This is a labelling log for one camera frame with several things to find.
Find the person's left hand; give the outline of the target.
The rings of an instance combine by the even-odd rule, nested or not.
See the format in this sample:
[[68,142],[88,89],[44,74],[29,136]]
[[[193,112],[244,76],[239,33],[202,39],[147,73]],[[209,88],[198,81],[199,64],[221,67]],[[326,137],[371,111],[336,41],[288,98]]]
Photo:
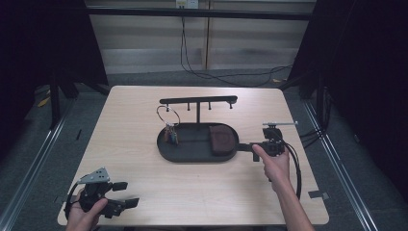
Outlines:
[[100,218],[100,212],[108,204],[106,198],[98,200],[88,212],[84,212],[78,200],[81,194],[78,193],[75,203],[72,204],[65,231],[92,231]]

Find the silver metal floor rail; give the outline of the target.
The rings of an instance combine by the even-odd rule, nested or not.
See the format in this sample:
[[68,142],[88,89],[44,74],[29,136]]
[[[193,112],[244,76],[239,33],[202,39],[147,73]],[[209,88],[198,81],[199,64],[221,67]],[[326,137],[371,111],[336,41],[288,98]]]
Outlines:
[[323,146],[323,149],[332,167],[334,168],[344,192],[364,231],[379,231],[366,202],[363,200],[362,196],[359,194],[353,181],[351,180],[337,149],[330,140],[330,137],[320,127],[318,123],[318,114],[314,109],[312,102],[310,100],[306,100],[303,102],[303,105],[311,123],[313,124],[314,130],[318,133],[320,143]]
[[0,165],[0,231],[13,230],[75,102],[75,99],[60,102],[61,114],[56,123],[52,105],[35,106],[29,112],[22,133]]

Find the black metal stand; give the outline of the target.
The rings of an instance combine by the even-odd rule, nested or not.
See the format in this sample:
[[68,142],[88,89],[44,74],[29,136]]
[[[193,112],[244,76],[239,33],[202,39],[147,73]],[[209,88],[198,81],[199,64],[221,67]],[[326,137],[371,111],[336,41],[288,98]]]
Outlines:
[[52,116],[50,128],[54,129],[61,119],[59,87],[56,83],[50,85],[50,100]]
[[323,99],[324,99],[324,80],[321,75],[319,75],[318,87],[317,87],[317,118],[319,127],[323,127]]

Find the person's right hand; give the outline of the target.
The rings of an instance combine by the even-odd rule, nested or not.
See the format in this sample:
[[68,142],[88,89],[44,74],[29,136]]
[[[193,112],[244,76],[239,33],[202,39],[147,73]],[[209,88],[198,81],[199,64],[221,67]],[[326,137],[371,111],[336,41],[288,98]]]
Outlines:
[[253,144],[252,149],[262,159],[265,175],[271,181],[273,190],[276,193],[282,193],[289,189],[292,184],[290,180],[290,157],[288,150],[275,157],[271,157],[259,144]]

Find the white power outlet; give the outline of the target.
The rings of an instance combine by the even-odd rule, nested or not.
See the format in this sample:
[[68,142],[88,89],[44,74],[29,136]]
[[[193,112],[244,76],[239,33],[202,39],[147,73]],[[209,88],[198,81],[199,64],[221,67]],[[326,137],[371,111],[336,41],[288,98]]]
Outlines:
[[199,8],[199,0],[175,0],[177,9],[193,9]]

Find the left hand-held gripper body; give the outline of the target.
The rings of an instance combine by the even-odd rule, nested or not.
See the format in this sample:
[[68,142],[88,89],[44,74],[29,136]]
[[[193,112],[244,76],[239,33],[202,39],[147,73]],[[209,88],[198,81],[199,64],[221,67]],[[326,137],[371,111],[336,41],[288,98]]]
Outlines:
[[[113,182],[104,167],[82,177],[78,183],[85,185],[79,199],[79,203],[85,212],[88,212],[98,200],[104,198],[106,193],[113,191]],[[109,199],[100,215],[105,218],[118,217],[125,209],[125,201]]]

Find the black key rack with tray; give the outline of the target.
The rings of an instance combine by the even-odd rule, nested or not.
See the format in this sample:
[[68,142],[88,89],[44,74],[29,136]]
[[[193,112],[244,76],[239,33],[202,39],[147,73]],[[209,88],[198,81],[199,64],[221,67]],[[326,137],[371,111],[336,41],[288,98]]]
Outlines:
[[[212,110],[212,104],[225,102],[232,109],[238,100],[236,95],[224,96],[196,96],[160,99],[156,109],[159,119],[165,124],[157,137],[157,147],[163,158],[172,163],[204,164],[222,163],[232,159],[239,144],[238,133],[229,125],[220,122],[203,122],[201,119],[202,105]],[[189,111],[195,109],[195,122],[183,121],[172,105],[186,104]],[[210,126],[229,126],[236,138],[235,150],[227,156],[215,156],[210,144]]]

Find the black curtain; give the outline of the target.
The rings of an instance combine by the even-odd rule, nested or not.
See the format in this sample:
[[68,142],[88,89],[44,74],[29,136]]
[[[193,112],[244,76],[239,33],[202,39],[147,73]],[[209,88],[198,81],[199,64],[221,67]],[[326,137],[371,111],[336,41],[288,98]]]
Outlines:
[[408,0],[317,0],[289,79],[328,88],[408,203]]
[[85,0],[0,0],[0,162],[22,130],[39,86],[108,83]]

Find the brown zip pouch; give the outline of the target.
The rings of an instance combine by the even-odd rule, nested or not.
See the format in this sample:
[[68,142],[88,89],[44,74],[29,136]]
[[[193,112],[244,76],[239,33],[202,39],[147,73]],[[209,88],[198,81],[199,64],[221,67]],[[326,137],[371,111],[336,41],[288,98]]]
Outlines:
[[215,156],[227,156],[235,150],[236,138],[229,126],[210,126],[209,131],[211,150]]

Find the black horizontal frame bar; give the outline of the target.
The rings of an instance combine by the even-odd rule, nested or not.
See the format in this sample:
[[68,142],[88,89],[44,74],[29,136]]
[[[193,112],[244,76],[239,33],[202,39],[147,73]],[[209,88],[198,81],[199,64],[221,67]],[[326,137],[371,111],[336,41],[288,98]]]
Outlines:
[[311,13],[277,13],[277,12],[250,12],[227,10],[189,10],[189,9],[151,9],[151,8],[108,8],[88,7],[88,14],[102,15],[145,15],[145,16],[180,16],[206,18],[248,18],[248,19],[276,19],[308,21],[313,18]]

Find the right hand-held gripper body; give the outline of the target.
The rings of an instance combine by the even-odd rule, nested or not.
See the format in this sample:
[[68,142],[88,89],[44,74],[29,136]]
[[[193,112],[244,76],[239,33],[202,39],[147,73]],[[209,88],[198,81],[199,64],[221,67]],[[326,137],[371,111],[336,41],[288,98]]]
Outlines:
[[263,134],[265,140],[260,143],[260,146],[266,151],[270,157],[276,157],[288,150],[290,154],[295,155],[292,146],[285,142],[283,133],[278,128],[279,125],[296,125],[297,122],[264,122]]

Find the grey tape strip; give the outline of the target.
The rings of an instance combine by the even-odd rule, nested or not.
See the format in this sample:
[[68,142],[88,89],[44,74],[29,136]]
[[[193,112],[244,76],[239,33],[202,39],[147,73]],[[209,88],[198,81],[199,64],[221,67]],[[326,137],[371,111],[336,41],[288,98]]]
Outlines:
[[311,191],[311,192],[308,192],[308,194],[311,198],[321,198],[322,200],[326,200],[329,198],[329,195],[327,192]]

